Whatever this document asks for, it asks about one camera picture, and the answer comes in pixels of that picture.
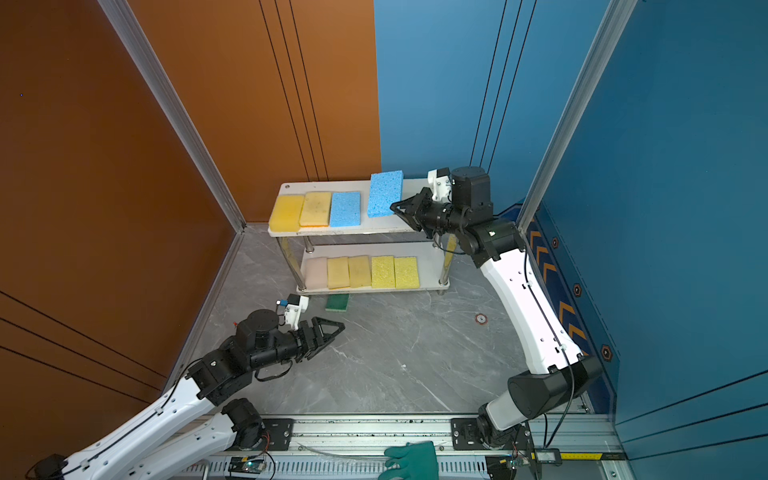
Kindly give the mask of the blue sponge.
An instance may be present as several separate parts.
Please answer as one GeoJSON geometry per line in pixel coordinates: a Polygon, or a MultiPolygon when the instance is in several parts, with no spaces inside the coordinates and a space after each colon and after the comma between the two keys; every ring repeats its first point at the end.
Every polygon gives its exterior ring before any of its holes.
{"type": "Polygon", "coordinates": [[[361,193],[359,191],[332,194],[329,226],[357,227],[361,223],[361,193]]]}
{"type": "Polygon", "coordinates": [[[392,216],[391,205],[402,200],[404,175],[402,170],[373,174],[370,178],[367,216],[392,216]]]}

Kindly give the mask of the green scouring sponge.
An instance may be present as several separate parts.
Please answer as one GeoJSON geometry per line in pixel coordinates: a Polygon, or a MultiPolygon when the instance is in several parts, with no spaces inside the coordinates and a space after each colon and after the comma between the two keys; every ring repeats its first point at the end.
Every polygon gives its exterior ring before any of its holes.
{"type": "Polygon", "coordinates": [[[349,294],[329,295],[326,300],[325,310],[329,312],[346,312],[348,310],[349,300],[349,294]]]}

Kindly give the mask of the yellow-green sponge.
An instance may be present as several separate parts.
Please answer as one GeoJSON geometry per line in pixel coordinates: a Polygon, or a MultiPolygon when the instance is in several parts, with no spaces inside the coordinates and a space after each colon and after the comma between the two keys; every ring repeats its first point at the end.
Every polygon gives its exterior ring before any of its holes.
{"type": "Polygon", "coordinates": [[[394,289],[396,287],[393,256],[371,258],[371,286],[373,289],[394,289]]]}
{"type": "Polygon", "coordinates": [[[418,259],[416,257],[395,257],[395,288],[413,290],[420,287],[418,259]]]}

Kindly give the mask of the yellow foam sponge front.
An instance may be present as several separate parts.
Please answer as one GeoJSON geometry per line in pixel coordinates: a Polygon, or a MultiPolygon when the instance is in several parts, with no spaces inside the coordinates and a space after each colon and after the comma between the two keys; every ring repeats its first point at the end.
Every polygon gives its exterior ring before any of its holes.
{"type": "Polygon", "coordinates": [[[327,259],[327,287],[331,290],[350,287],[348,257],[327,259]]]}

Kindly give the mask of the yellow foam sponge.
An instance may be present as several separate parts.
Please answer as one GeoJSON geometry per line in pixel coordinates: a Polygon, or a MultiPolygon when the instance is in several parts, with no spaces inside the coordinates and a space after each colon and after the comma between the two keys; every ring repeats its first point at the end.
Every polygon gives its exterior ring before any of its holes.
{"type": "Polygon", "coordinates": [[[331,290],[350,287],[348,257],[327,259],[327,287],[331,290]]]}
{"type": "Polygon", "coordinates": [[[304,195],[304,203],[299,217],[301,228],[328,227],[332,192],[309,192],[304,195]]]}
{"type": "Polygon", "coordinates": [[[348,258],[349,287],[364,288],[372,285],[371,260],[367,255],[348,258]]]}

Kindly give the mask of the pale pink foam sponge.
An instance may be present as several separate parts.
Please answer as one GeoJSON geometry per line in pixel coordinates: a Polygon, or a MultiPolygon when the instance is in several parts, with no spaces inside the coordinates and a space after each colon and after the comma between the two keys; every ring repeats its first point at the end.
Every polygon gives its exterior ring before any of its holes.
{"type": "Polygon", "coordinates": [[[327,258],[311,258],[303,265],[307,290],[324,290],[328,287],[327,258]]]}

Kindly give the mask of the thick yellow sponge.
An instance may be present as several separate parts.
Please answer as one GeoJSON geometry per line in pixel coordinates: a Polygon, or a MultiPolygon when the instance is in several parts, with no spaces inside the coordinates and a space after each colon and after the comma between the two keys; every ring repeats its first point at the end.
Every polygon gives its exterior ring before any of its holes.
{"type": "Polygon", "coordinates": [[[297,233],[301,229],[304,201],[304,195],[278,196],[269,219],[269,230],[272,233],[297,233]]]}

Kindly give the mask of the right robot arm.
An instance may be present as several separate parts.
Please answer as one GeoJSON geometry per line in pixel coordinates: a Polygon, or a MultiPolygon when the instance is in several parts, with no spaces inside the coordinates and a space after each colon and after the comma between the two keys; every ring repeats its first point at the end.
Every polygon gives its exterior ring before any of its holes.
{"type": "Polygon", "coordinates": [[[516,224],[494,213],[491,180],[481,167],[440,169],[419,193],[391,204],[413,230],[456,237],[463,254],[494,287],[521,340],[527,371],[483,405],[479,437],[490,448],[509,444],[525,423],[568,407],[603,373],[559,322],[533,265],[534,254],[516,224]]]}

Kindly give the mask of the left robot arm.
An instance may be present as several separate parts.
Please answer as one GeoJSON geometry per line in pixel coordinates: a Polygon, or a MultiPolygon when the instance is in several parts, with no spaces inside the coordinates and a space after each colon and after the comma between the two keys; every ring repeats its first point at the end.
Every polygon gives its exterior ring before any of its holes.
{"type": "Polygon", "coordinates": [[[260,309],[237,324],[222,344],[190,363],[174,386],[154,403],[88,448],[50,455],[27,473],[29,479],[119,479],[157,475],[152,453],[183,466],[204,457],[205,443],[221,449],[265,448],[268,435],[253,404],[238,392],[273,365],[309,361],[346,328],[322,317],[281,330],[277,312],[260,309]]]}

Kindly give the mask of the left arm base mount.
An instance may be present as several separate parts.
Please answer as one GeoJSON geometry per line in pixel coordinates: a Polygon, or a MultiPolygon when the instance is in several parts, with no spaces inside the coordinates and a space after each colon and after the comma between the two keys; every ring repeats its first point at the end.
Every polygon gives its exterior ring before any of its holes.
{"type": "Polygon", "coordinates": [[[266,418],[261,422],[258,442],[253,446],[257,452],[285,452],[290,448],[295,420],[288,417],[266,418]]]}

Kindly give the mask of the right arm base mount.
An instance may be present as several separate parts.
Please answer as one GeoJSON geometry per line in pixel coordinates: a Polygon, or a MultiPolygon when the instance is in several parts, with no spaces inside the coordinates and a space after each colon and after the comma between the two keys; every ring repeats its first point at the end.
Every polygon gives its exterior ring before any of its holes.
{"type": "Polygon", "coordinates": [[[480,415],[451,420],[453,448],[469,450],[527,450],[531,433],[525,424],[497,430],[490,420],[480,415]]]}

